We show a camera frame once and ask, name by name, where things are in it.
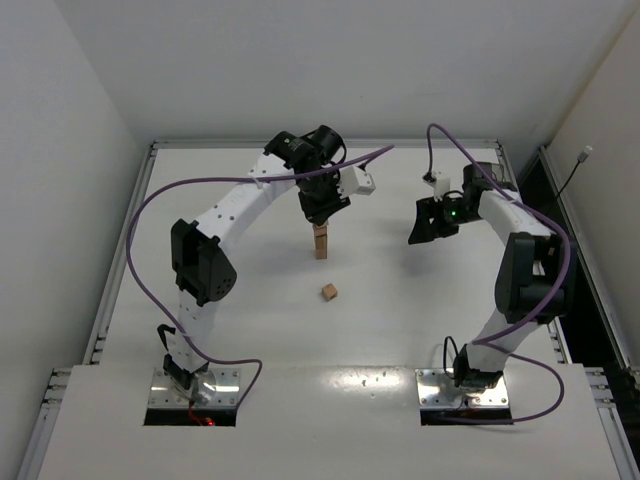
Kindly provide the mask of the long dark wood block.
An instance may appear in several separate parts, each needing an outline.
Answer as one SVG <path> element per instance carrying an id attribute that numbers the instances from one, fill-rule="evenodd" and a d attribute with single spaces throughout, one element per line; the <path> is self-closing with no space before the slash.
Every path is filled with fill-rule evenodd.
<path id="1" fill-rule="evenodd" d="M 315 258 L 317 260 L 325 260 L 328 258 L 328 250 L 326 247 L 315 249 Z"/>

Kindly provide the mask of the grey translucent plastic bin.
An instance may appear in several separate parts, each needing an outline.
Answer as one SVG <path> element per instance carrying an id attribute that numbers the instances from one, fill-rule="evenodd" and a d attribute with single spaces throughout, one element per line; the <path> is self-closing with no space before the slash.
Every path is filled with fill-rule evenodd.
<path id="1" fill-rule="evenodd" d="M 482 162 L 481 168 L 496 183 L 502 183 L 505 181 L 505 170 L 500 163 Z"/>

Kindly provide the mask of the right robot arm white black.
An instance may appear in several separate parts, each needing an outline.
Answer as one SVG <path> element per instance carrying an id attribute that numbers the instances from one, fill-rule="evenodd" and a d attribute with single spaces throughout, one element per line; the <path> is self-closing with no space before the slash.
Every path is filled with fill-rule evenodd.
<path id="1" fill-rule="evenodd" d="M 452 379 L 461 389 L 494 387 L 523 341 L 566 315 L 573 303 L 576 244 L 561 227 L 548 226 L 520 202 L 499 165 L 487 162 L 464 168 L 461 190 L 416 202 L 410 244 L 451 237 L 460 225 L 484 220 L 505 247 L 494 287 L 495 310 L 453 361 Z"/>

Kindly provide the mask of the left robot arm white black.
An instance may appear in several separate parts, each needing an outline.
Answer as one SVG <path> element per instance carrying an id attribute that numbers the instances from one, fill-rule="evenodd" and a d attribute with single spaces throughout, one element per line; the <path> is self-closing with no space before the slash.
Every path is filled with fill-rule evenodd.
<path id="1" fill-rule="evenodd" d="M 332 163 L 344 149 L 342 137 L 326 125 L 297 137 L 282 131 L 265 147 L 250 171 L 256 176 L 303 174 Z M 179 289 L 177 321 L 186 331 L 176 333 L 163 368 L 183 391 L 189 391 L 209 362 L 191 346 L 206 340 L 213 329 L 213 315 L 234 287 L 237 272 L 229 259 L 240 236 L 281 195 L 296 186 L 307 221 L 326 225 L 331 215 L 350 205 L 339 193 L 340 174 L 330 172 L 299 180 L 239 183 L 217 204 L 188 223 L 182 219 L 171 228 L 172 268 Z"/>

